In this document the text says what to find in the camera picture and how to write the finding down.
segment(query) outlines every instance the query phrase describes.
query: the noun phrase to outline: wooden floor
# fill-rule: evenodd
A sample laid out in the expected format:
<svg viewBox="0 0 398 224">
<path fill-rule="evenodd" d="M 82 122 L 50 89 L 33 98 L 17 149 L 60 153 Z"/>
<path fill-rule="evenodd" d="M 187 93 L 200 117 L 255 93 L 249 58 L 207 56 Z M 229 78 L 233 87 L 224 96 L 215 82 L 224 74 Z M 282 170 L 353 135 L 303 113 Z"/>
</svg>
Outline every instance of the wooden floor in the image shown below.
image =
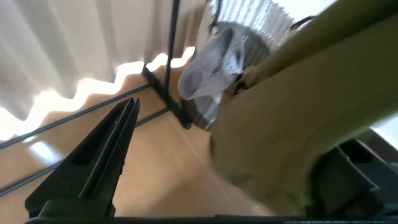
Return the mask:
<svg viewBox="0 0 398 224">
<path fill-rule="evenodd" d="M 170 92 L 176 100 L 176 85 L 181 70 L 173 71 L 170 82 Z M 145 80 L 140 75 L 127 77 L 119 94 L 143 83 Z M 133 97 L 141 100 L 139 119 L 165 107 L 151 88 Z M 109 98 L 111 96 L 90 96 L 83 108 Z M 0 150 L 0 188 L 67 156 L 116 103 Z M 70 113 L 51 113 L 44 124 L 68 115 Z M 270 215 L 262 205 L 250 200 L 211 170 L 208 138 L 207 132 L 196 127 L 183 129 L 171 112 L 137 128 L 113 200 L 116 215 Z M 24 201 L 45 178 L 41 177 L 1 197 L 0 223 L 26 221 L 28 216 Z"/>
</svg>

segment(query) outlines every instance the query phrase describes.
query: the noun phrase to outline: olive green fabric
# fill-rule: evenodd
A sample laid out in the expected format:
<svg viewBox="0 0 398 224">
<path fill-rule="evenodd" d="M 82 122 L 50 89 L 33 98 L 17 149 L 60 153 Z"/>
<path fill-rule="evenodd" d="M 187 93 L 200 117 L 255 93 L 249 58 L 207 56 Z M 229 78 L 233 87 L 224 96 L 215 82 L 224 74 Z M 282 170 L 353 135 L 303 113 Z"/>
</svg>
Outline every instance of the olive green fabric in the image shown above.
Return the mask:
<svg viewBox="0 0 398 224">
<path fill-rule="evenodd" d="M 276 214 L 304 214 L 319 156 L 398 110 L 397 9 L 338 1 L 229 87 L 216 170 Z"/>
</svg>

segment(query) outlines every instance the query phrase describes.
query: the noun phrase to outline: clothing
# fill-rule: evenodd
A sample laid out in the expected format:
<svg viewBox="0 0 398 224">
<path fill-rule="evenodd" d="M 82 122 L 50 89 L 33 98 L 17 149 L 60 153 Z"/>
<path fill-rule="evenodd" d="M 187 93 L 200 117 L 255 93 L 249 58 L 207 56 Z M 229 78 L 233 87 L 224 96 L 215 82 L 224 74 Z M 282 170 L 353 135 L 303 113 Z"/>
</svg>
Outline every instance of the clothing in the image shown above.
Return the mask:
<svg viewBox="0 0 398 224">
<path fill-rule="evenodd" d="M 398 1 L 334 3 L 224 91 L 216 170 L 277 215 L 305 214 L 317 159 L 398 111 L 397 40 Z"/>
</svg>

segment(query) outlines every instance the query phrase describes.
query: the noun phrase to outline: black metal frame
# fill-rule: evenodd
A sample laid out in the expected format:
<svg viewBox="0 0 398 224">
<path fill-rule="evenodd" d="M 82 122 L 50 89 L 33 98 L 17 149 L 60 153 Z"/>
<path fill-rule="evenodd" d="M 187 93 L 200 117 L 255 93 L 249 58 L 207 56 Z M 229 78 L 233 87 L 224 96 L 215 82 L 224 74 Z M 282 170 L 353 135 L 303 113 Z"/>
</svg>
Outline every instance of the black metal frame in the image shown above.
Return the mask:
<svg viewBox="0 0 398 224">
<path fill-rule="evenodd" d="M 161 99 L 166 103 L 166 108 L 161 109 L 160 111 L 138 121 L 136 124 L 136 127 L 141 126 L 141 125 L 145 124 L 146 122 L 151 121 L 168 111 L 171 111 L 176 116 L 176 118 L 180 121 L 181 125 L 185 129 L 190 129 L 190 127 L 192 125 L 192 121 L 191 121 L 190 117 L 179 107 L 178 103 L 176 103 L 169 95 L 169 83 L 170 83 L 170 72 L 171 72 L 170 66 L 171 66 L 171 59 L 173 58 L 175 31 L 177 29 L 177 19 L 178 19 L 179 7 L 180 7 L 180 0 L 173 0 L 173 10 L 172 10 L 172 18 L 171 18 L 171 22 L 170 22 L 170 36 L 169 36 L 169 56 L 167 57 L 164 85 L 162 85 L 160 83 L 159 79 L 157 79 L 156 76 L 146 68 L 146 65 L 144 65 L 144 68 L 142 70 L 142 75 L 148 81 L 148 83 L 146 83 L 145 85 L 142 85 L 140 87 L 137 87 L 133 90 L 128 91 L 127 93 L 116 96 L 110 100 L 104 101 L 100 104 L 94 105 L 90 108 L 87 108 L 85 110 L 77 112 L 77 113 L 75 113 L 71 116 L 68 116 L 66 118 L 63 118 L 63 119 L 60 119 L 51 124 L 45 125 L 41 128 L 36 129 L 35 131 L 32 131 L 27 134 L 23 134 L 14 139 L 11 139 L 9 141 L 1 143 L 0 150 L 6 148 L 8 146 L 11 146 L 17 142 L 23 141 L 31 136 L 42 133 L 48 129 L 54 128 L 60 124 L 67 122 L 67 121 L 71 121 L 79 116 L 82 116 L 84 114 L 87 114 L 89 112 L 97 110 L 98 108 L 101 108 L 105 105 L 108 105 L 110 103 L 118 101 L 122 98 L 125 98 L 125 97 L 131 95 L 131 94 L 137 93 L 138 91 L 145 90 L 146 88 L 149 88 L 149 87 L 152 87 L 156 91 L 156 93 L 161 97 Z M 49 173 L 50 171 L 54 170 L 59 165 L 59 163 L 61 163 L 61 161 L 57 162 L 51 166 L 48 166 L 48 167 L 38 171 L 37 173 L 32 174 L 20 181 L 17 181 L 5 188 L 0 189 L 0 197 L 5 194 L 8 194 L 9 192 L 12 192 L 15 189 L 18 189 L 19 187 L 22 187 L 25 184 L 32 182 L 35 179 L 38 179 L 39 177 L 42 177 L 43 175 L 45 175 L 47 173 Z"/>
</svg>

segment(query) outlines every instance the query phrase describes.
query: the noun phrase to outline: curtain fold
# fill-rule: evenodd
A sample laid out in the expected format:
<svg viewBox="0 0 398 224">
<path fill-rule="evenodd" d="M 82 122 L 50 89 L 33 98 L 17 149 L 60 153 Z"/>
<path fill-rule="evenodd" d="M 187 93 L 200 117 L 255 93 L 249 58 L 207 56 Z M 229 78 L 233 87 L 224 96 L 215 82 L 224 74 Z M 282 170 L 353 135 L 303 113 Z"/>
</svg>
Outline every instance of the curtain fold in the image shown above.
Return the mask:
<svg viewBox="0 0 398 224">
<path fill-rule="evenodd" d="M 2 0 L 0 110 L 25 120 L 43 91 L 72 99 L 83 78 L 113 83 L 120 64 L 167 53 L 172 3 Z M 181 1 L 174 57 L 194 44 L 204 5 Z"/>
</svg>

